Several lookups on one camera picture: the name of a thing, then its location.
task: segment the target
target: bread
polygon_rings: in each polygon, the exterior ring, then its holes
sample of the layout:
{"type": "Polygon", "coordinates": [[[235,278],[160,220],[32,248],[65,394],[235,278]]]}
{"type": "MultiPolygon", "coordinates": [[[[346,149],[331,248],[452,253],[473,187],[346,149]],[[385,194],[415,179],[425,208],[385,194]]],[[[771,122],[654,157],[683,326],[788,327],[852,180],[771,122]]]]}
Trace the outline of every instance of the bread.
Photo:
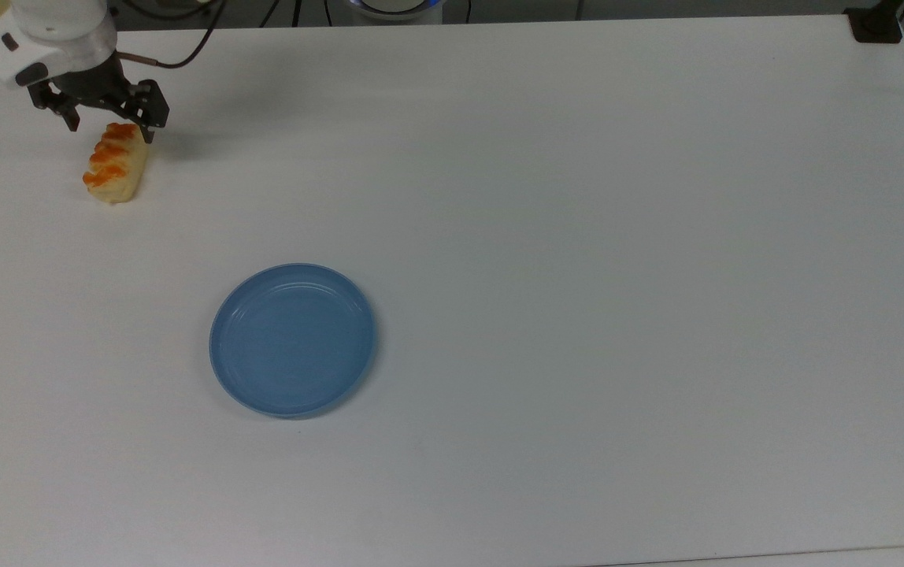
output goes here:
{"type": "Polygon", "coordinates": [[[88,159],[81,176],[88,193],[103,203],[125,203],[134,198],[147,160],[147,144],[136,124],[106,126],[102,141],[88,159]]]}

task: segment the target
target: black mount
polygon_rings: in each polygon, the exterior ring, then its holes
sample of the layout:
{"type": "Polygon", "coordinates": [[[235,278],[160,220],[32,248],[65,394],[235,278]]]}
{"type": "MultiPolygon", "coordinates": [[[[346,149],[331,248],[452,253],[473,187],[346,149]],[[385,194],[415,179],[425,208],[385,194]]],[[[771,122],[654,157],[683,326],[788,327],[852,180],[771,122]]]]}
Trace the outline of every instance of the black mount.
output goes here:
{"type": "Polygon", "coordinates": [[[67,72],[54,76],[55,92],[49,80],[28,85],[28,96],[35,108],[49,109],[67,123],[67,129],[77,132],[81,117],[77,105],[102,108],[120,118],[140,126],[146,143],[154,139],[151,129],[164,128],[169,118],[169,104],[153,80],[132,85],[124,76],[120,58],[113,53],[98,67],[87,71],[67,72]]]}
{"type": "Polygon", "coordinates": [[[844,14],[859,43],[899,43],[903,32],[899,29],[896,10],[902,4],[903,0],[883,0],[871,8],[847,8],[844,14]]]}

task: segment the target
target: black cable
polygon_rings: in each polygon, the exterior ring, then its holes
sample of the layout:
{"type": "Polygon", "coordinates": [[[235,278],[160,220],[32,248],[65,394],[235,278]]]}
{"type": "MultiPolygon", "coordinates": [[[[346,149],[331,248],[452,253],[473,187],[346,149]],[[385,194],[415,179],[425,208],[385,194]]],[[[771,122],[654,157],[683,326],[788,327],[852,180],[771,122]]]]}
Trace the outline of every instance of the black cable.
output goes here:
{"type": "Polygon", "coordinates": [[[124,0],[124,4],[127,4],[129,7],[132,8],[132,10],[138,12],[138,14],[140,14],[140,15],[147,16],[149,18],[161,20],[161,21],[184,20],[188,17],[195,16],[196,14],[200,14],[200,12],[202,12],[204,10],[210,9],[210,3],[205,3],[205,4],[201,4],[200,6],[197,6],[196,8],[193,8],[192,10],[190,10],[188,12],[183,12],[181,14],[175,14],[175,15],[165,15],[165,14],[156,14],[152,11],[145,10],[142,7],[136,5],[134,3],[134,0],[124,0]]]}
{"type": "Polygon", "coordinates": [[[266,15],[264,16],[264,20],[260,22],[260,28],[266,25],[266,21],[269,20],[269,16],[273,15],[273,10],[276,10],[276,5],[280,3],[280,0],[273,0],[273,4],[269,5],[269,10],[266,10],[266,15]]]}
{"type": "Polygon", "coordinates": [[[143,57],[142,55],[136,54],[124,54],[120,51],[117,51],[117,57],[121,58],[121,60],[127,61],[135,61],[142,62],[145,65],[152,65],[153,67],[161,67],[162,69],[178,69],[182,67],[186,67],[190,61],[193,61],[194,58],[197,57],[197,54],[200,54],[200,50],[203,50],[203,47],[207,44],[207,39],[210,39],[211,33],[214,33],[214,28],[217,25],[217,21],[221,19],[221,12],[224,11],[224,7],[228,4],[228,0],[214,0],[215,2],[220,2],[221,5],[217,7],[217,11],[214,12],[214,18],[211,19],[210,25],[207,26],[207,32],[204,32],[203,39],[200,39],[200,43],[197,43],[196,48],[193,49],[193,53],[189,54],[189,57],[186,57],[185,60],[179,62],[161,62],[154,60],[150,57],[143,57]]]}
{"type": "Polygon", "coordinates": [[[295,9],[291,11],[291,28],[298,27],[298,16],[302,13],[302,0],[295,0],[295,9]]]}

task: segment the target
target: white table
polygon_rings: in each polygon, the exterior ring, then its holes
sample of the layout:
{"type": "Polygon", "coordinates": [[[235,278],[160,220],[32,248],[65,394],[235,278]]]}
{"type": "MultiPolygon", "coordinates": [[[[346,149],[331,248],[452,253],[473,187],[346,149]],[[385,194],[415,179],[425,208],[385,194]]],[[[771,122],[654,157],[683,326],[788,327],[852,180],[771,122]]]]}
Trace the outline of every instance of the white table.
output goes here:
{"type": "MultiPolygon", "coordinates": [[[[197,32],[125,33],[176,60],[197,32]]],[[[904,43],[838,16],[224,30],[142,190],[0,86],[0,566],[596,565],[904,546],[904,43]],[[225,295],[380,320],[322,417],[225,295]]]]}
{"type": "Polygon", "coordinates": [[[704,559],[689,564],[674,562],[652,565],[653,567],[904,567],[904,548],[704,559]]]}

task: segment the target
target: orange glaze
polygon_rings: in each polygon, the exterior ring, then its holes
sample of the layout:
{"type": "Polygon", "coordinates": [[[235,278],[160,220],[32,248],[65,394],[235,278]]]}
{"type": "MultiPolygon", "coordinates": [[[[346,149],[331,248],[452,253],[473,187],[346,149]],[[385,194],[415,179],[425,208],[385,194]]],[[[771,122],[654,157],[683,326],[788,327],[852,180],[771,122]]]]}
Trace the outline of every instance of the orange glaze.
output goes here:
{"type": "Polygon", "coordinates": [[[103,140],[129,140],[134,139],[136,124],[117,124],[113,122],[106,126],[106,133],[102,134],[103,140]]]}
{"type": "Polygon", "coordinates": [[[98,187],[100,184],[124,176],[127,176],[127,169],[123,169],[118,165],[107,165],[95,173],[86,172],[85,175],[81,176],[81,180],[88,187],[98,187]]]}
{"type": "Polygon", "coordinates": [[[129,152],[118,145],[108,143],[97,143],[95,145],[95,154],[88,158],[89,164],[101,164],[102,162],[111,161],[114,158],[120,158],[129,152]]]}

